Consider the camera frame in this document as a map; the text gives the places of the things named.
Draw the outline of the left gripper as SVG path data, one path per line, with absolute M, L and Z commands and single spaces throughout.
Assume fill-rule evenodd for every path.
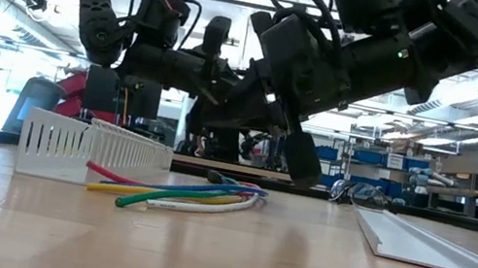
M 203 65 L 203 58 L 187 52 L 136 43 L 126 50 L 116 72 L 120 77 L 135 76 L 178 88 L 212 105 L 224 101 L 229 91 L 247 75 L 246 69 L 232 68 L 227 62 L 217 60 L 208 70 L 206 84 L 200 74 Z

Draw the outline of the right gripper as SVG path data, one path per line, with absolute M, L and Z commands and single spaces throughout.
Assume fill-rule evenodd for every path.
M 288 131 L 287 123 L 298 125 L 311 115 L 349 107 L 354 91 L 350 71 L 355 63 L 351 43 L 333 52 L 332 42 L 315 38 L 308 25 L 297 14 L 276 14 L 271 27 L 260 34 L 278 101 L 268 102 L 268 76 L 252 64 L 218 105 L 206 106 L 205 124 L 278 134 Z M 312 135 L 292 127 L 284 155 L 294 185 L 307 189 L 320 182 L 322 165 Z

